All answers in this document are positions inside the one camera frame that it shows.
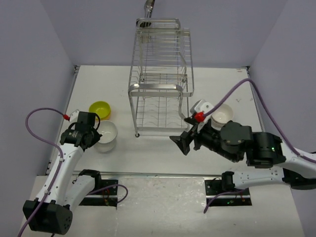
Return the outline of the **orange bowl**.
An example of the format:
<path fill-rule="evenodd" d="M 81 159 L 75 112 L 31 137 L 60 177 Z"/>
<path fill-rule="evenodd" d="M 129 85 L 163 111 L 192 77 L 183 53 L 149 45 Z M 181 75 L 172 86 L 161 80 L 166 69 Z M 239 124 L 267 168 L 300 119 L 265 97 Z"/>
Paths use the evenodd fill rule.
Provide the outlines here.
<path fill-rule="evenodd" d="M 111 117 L 111 112 L 107 110 L 96 111 L 95 113 L 99 116 L 100 120 L 109 120 Z"/>

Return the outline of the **green bowl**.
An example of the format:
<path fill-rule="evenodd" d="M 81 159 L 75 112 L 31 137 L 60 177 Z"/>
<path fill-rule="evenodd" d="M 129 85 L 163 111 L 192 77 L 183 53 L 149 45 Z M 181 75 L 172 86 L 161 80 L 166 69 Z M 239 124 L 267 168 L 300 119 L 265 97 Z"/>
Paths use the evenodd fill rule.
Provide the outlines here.
<path fill-rule="evenodd" d="M 91 113 L 95 113 L 96 111 L 105 111 L 105 110 L 111 112 L 110 105 L 107 102 L 105 102 L 105 101 L 94 102 L 89 107 L 89 112 L 91 112 Z"/>

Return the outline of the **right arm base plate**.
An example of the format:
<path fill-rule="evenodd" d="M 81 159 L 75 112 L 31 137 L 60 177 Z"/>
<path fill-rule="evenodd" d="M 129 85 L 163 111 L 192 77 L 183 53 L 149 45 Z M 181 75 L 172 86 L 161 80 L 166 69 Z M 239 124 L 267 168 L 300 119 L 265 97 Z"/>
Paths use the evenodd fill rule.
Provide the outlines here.
<path fill-rule="evenodd" d="M 222 190 L 221 179 L 215 177 L 205 179 L 206 204 L 208 204 L 216 195 L 224 193 Z M 209 207 L 228 207 L 228 206 L 252 206 L 252 200 L 249 189 L 240 194 L 223 194 L 217 197 Z"/>

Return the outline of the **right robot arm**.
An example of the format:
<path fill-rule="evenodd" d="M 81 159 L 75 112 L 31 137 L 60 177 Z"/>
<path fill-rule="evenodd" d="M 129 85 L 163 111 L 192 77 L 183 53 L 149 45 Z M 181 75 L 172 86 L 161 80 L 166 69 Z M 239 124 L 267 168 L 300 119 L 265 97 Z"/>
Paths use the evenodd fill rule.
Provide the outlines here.
<path fill-rule="evenodd" d="M 205 147 L 231 162 L 246 161 L 250 171 L 226 171 L 219 187 L 226 194 L 254 186 L 285 184 L 295 190 L 313 190 L 316 187 L 316 156 L 303 151 L 293 152 L 278 136 L 269 132 L 254 132 L 250 126 L 229 121 L 220 130 L 208 122 L 201 129 L 193 118 L 189 131 L 170 139 L 184 155 Z"/>

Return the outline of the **large white bowl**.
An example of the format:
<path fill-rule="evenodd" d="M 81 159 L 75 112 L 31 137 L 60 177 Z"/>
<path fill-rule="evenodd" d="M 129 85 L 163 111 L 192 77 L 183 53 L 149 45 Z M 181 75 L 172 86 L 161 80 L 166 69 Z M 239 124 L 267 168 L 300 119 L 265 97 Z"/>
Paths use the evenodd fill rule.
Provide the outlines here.
<path fill-rule="evenodd" d="M 109 120 L 101 121 L 100 126 L 97 131 L 101 135 L 97 144 L 109 145 L 109 144 L 115 143 L 116 138 L 118 136 L 118 129 L 112 121 L 109 121 Z"/>
<path fill-rule="evenodd" d="M 96 143 L 94 145 L 94 148 L 99 153 L 107 153 L 110 152 L 116 145 L 117 141 L 114 139 L 113 141 L 109 143 Z"/>

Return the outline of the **small white bowl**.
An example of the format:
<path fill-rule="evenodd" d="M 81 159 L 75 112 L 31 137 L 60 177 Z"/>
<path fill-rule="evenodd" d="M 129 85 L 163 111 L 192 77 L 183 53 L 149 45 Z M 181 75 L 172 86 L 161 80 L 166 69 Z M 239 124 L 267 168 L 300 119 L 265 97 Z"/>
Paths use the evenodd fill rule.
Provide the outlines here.
<path fill-rule="evenodd" d="M 229 105 L 222 104 L 215 112 L 212 113 L 211 117 L 220 123 L 226 124 L 234 118 L 234 112 Z"/>

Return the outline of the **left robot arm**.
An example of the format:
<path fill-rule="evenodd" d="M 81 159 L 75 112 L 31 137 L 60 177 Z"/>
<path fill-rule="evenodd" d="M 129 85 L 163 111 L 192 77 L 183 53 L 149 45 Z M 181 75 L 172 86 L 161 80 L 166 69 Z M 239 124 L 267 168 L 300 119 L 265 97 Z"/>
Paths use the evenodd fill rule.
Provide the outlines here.
<path fill-rule="evenodd" d="M 35 232 L 65 235 L 72 223 L 73 212 L 88 193 L 102 190 L 101 174 L 85 169 L 79 173 L 74 186 L 68 187 L 74 168 L 84 151 L 101 138 L 98 133 L 100 118 L 96 113 L 74 112 L 63 115 L 71 125 L 61 134 L 60 144 L 53 144 L 58 156 L 49 176 L 33 200 L 25 201 L 23 213 L 26 218 L 18 236 L 26 227 Z"/>

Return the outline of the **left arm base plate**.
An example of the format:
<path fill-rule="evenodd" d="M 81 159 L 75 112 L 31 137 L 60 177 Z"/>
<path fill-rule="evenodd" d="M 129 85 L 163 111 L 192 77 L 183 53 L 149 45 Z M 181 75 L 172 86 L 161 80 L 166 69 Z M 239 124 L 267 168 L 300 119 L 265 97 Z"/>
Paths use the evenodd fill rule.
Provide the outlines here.
<path fill-rule="evenodd" d="M 118 187 L 112 187 L 102 190 L 93 195 L 86 196 L 79 206 L 111 206 L 117 207 L 118 202 Z"/>

